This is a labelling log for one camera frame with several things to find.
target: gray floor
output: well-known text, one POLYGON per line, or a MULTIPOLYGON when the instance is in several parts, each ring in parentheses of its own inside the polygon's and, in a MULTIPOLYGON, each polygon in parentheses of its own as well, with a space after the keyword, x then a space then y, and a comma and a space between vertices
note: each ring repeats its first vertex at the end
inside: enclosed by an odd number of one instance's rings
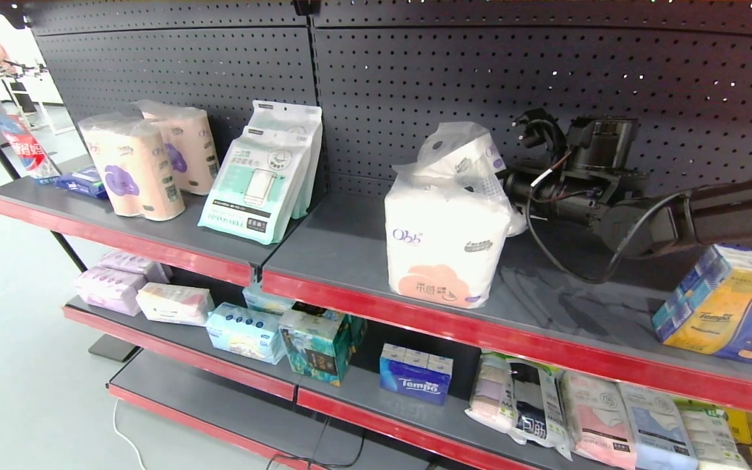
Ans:
MULTIPOLYGON (((68 125, 65 110, 51 113, 57 128, 68 125)), ((54 161, 85 153, 75 131, 34 134, 46 151, 57 152, 54 161)), ((0 185, 8 181, 0 166, 0 185)), ((70 240, 87 265, 108 250, 70 240)), ((138 468, 132 449, 112 431, 114 398, 104 389, 119 364, 87 353, 101 333, 60 312, 74 296, 77 274, 50 233, 0 216, 0 470, 138 468)), ((119 428, 138 445, 148 470, 266 467, 254 454, 123 403, 119 428)))

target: white tissue pack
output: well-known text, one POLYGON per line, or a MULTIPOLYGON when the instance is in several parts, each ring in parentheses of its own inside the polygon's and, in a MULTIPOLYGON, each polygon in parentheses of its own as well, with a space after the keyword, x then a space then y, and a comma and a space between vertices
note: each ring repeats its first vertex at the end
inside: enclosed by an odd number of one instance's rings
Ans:
POLYGON ((311 137, 245 126, 230 143, 200 227, 268 245, 280 242, 304 184, 311 137))
POLYGON ((204 325, 214 307, 211 291, 181 285, 147 283, 135 301, 149 321, 204 325))
POLYGON ((319 167, 319 155, 321 155, 321 139, 323 125, 321 124, 321 108, 318 106, 305 106, 303 104, 275 103, 274 101, 254 101, 254 113, 248 125, 258 129, 269 131, 286 131, 300 136, 310 136, 313 145, 304 155, 308 162, 307 173, 304 176, 304 184, 301 193, 295 202, 292 218, 301 218, 307 215, 307 209, 313 200, 313 188, 315 187, 315 172, 319 167))
POLYGON ((505 238, 525 228, 495 177, 490 161, 499 158, 489 131, 447 123, 427 137, 417 163, 394 166, 397 178, 384 200, 392 291, 483 306, 505 238), (475 137, 457 146, 466 134, 475 137))

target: tissue box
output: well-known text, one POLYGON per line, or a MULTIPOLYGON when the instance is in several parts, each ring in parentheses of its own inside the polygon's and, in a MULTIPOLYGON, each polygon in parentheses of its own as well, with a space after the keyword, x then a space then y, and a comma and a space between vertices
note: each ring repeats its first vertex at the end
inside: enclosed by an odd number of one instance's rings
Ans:
POLYGON ((633 384, 620 383, 629 413, 641 470, 695 470, 698 459, 672 398, 633 384))
POLYGON ((211 312, 205 324, 211 344, 222 351, 277 364, 286 354, 280 331, 280 317, 223 303, 211 312))
POLYGON ((292 370, 334 386, 341 386, 365 328, 364 319, 302 302, 280 318, 292 370))
POLYGON ((710 247, 653 324, 665 345, 752 364, 752 251, 710 247))
POLYGON ((203 325, 214 300, 208 289, 147 283, 135 296, 149 321, 203 325))
POLYGON ((391 392, 443 405, 453 360, 385 344, 379 358, 379 386, 391 392))
POLYGON ((143 274, 148 283, 169 283, 170 277, 173 275, 170 266, 122 251, 104 254, 98 264, 104 268, 143 274))
POLYGON ((249 309, 260 312, 277 313, 283 315, 292 306, 295 301, 292 298, 280 297, 279 295, 268 294, 262 291, 260 283, 251 283, 245 289, 242 289, 242 296, 245 297, 245 305, 249 309))
POLYGON ((135 294, 146 283, 141 274, 95 266, 74 280, 74 290, 90 306, 135 316, 141 312, 135 294))

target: product box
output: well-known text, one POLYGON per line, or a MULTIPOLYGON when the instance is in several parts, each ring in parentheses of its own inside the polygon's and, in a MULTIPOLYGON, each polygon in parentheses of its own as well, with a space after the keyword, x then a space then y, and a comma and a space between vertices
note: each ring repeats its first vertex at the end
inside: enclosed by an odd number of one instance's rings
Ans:
POLYGON ((454 361, 385 343, 379 358, 379 386, 443 405, 454 361))
POLYGON ((208 289, 147 283, 135 301, 149 321, 204 325, 214 300, 208 289))
POLYGON ((665 345, 752 364, 752 251, 710 247, 653 325, 665 345))
POLYGON ((280 318, 292 370, 334 386, 341 386, 365 328, 364 319, 302 302, 280 318))
POLYGON ((280 317, 273 313, 248 310, 226 302, 211 312, 205 328, 211 344, 218 350, 277 364, 286 354, 278 330, 279 321, 280 317))

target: facial tissue pack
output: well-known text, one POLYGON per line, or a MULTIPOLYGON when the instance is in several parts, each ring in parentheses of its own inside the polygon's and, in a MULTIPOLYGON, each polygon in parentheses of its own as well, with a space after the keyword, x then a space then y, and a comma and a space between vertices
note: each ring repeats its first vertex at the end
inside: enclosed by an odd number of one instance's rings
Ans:
POLYGON ((251 283, 247 288, 242 289, 242 296, 245 298, 245 305, 249 309, 260 312, 283 315, 295 305, 295 301, 290 298, 263 292, 260 283, 251 283))
POLYGON ((264 245, 280 242, 304 184, 310 149, 309 136, 245 126, 230 143, 199 226, 264 245))
POLYGON ((74 280, 74 290, 90 306, 135 316, 141 312, 141 307, 135 302, 135 294, 146 283, 140 274, 95 266, 74 280))
POLYGON ((224 302, 211 312, 205 328, 218 350, 277 364, 286 354, 279 321, 280 317, 272 313, 224 302))
POLYGON ((525 219, 495 177, 492 139, 452 149, 458 134, 438 130, 417 163, 394 166, 397 178, 384 200, 388 283, 400 295, 476 309, 489 298, 505 239, 522 231, 525 219))
POLYGON ((752 364, 752 251, 709 247, 653 324, 665 345, 752 364))
POLYGON ((292 209, 292 218, 301 218, 307 215, 307 209, 313 199, 315 187, 315 172, 319 167, 321 155, 321 139, 323 125, 321 123, 321 108, 318 106, 305 106, 302 104, 275 103, 274 101, 254 101, 254 113, 248 125, 258 129, 269 131, 286 131, 300 136, 310 136, 313 142, 309 152, 305 153, 304 159, 308 161, 307 172, 304 176, 304 184, 295 208, 292 209))
POLYGON ((148 283, 169 283, 170 277, 173 276, 173 270, 166 264, 120 250, 104 254, 98 265, 127 273, 142 274, 148 283))
POLYGON ((641 470, 695 470, 698 459, 672 399, 634 384, 619 384, 629 413, 641 470))
POLYGON ((385 343, 379 358, 379 386, 442 406, 453 363, 447 357, 385 343))
POLYGON ((135 301, 149 321, 203 325, 214 307, 211 291, 180 285, 147 283, 135 301))

